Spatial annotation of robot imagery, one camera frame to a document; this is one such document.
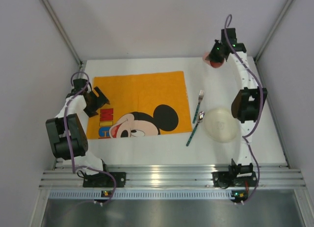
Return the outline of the pink plastic cup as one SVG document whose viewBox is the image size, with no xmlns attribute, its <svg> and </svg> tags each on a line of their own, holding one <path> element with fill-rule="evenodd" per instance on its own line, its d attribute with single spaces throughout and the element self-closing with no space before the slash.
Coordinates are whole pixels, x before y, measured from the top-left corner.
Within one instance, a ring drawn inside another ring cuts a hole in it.
<svg viewBox="0 0 314 227">
<path fill-rule="evenodd" d="M 211 61 L 208 59 L 208 56 L 209 56 L 209 52 L 205 52 L 202 58 L 206 64 L 210 65 L 213 68 L 220 68 L 223 65 L 224 62 L 220 63 L 220 62 Z"/>
</svg>

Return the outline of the green handled fork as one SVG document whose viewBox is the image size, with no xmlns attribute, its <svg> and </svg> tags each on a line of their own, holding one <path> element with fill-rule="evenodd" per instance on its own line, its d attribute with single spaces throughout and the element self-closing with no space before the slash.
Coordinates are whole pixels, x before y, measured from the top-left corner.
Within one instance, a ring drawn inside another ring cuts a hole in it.
<svg viewBox="0 0 314 227">
<path fill-rule="evenodd" d="M 197 104 L 197 107 L 196 107 L 196 110 L 195 110 L 195 113 L 194 113 L 194 117 L 193 117 L 193 121 L 192 121 L 193 124 L 196 123 L 197 115 L 198 115 L 200 104 L 201 104 L 201 102 L 203 100 L 203 97 L 204 97 L 204 90 L 201 90 L 200 93 L 199 93 L 199 96 L 198 96 L 198 104 Z"/>
</svg>

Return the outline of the orange cartoon cloth placemat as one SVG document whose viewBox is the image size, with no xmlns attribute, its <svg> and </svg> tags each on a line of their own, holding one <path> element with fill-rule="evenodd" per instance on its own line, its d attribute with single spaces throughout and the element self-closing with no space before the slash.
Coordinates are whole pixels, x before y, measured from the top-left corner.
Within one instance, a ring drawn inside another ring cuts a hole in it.
<svg viewBox="0 0 314 227">
<path fill-rule="evenodd" d="M 95 77 L 109 99 L 87 124 L 88 139 L 155 136 L 192 130 L 182 71 Z"/>
</svg>

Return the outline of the green handled spoon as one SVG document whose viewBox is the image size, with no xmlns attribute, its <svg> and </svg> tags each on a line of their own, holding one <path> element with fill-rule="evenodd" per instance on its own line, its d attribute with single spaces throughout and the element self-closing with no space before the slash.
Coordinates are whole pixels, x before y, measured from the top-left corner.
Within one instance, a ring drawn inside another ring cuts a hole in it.
<svg viewBox="0 0 314 227">
<path fill-rule="evenodd" d="M 196 125 L 195 125 L 195 127 L 194 127 L 194 129 L 193 129 L 193 131 L 192 131 L 192 133 L 191 133 L 191 135 L 190 135 L 190 137 L 189 137 L 189 139 L 188 139 L 188 141 L 186 143 L 187 147 L 190 145 L 190 143 L 192 141 L 192 138 L 193 138 L 194 134 L 196 133 L 198 125 L 200 124 L 200 122 L 202 122 L 202 120 L 204 119 L 204 116 L 205 116 L 205 112 L 204 111 L 201 111 L 198 114 L 197 119 L 196 119 Z"/>
</svg>

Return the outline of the cream round plate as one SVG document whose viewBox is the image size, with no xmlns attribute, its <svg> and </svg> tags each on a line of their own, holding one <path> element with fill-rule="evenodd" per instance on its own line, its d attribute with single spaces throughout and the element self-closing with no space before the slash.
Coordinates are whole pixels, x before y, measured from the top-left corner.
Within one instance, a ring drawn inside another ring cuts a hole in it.
<svg viewBox="0 0 314 227">
<path fill-rule="evenodd" d="M 207 136 L 217 142 L 227 143 L 234 140 L 239 132 L 238 122 L 230 110 L 217 107 L 205 113 L 203 127 Z"/>
</svg>

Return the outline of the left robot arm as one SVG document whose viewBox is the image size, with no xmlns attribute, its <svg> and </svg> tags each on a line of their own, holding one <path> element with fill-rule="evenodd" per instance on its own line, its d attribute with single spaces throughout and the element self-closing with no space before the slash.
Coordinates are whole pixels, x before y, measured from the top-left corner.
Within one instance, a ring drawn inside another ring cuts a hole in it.
<svg viewBox="0 0 314 227">
<path fill-rule="evenodd" d="M 79 115 L 85 113 L 89 118 L 97 116 L 97 110 L 108 104 L 109 100 L 98 87 L 91 88 L 87 79 L 73 80 L 72 87 L 60 112 L 45 122 L 52 153 L 55 158 L 70 160 L 73 172 L 84 169 L 90 176 L 105 173 L 103 160 L 89 151 Z"/>
</svg>

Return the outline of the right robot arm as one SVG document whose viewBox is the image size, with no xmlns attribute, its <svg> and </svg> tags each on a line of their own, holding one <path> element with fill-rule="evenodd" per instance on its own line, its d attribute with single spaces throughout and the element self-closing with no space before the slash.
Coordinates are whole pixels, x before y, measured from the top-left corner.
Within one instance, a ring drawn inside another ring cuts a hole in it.
<svg viewBox="0 0 314 227">
<path fill-rule="evenodd" d="M 262 87 L 250 69 L 246 47 L 237 41 L 236 29 L 222 29 L 221 38 L 214 41 L 213 48 L 204 55 L 203 60 L 213 68 L 219 68 L 228 62 L 239 88 L 231 104 L 231 115 L 240 122 L 241 144 L 239 156 L 232 164 L 245 168 L 253 168 L 255 165 L 259 168 L 251 143 L 261 119 L 267 89 Z"/>
</svg>

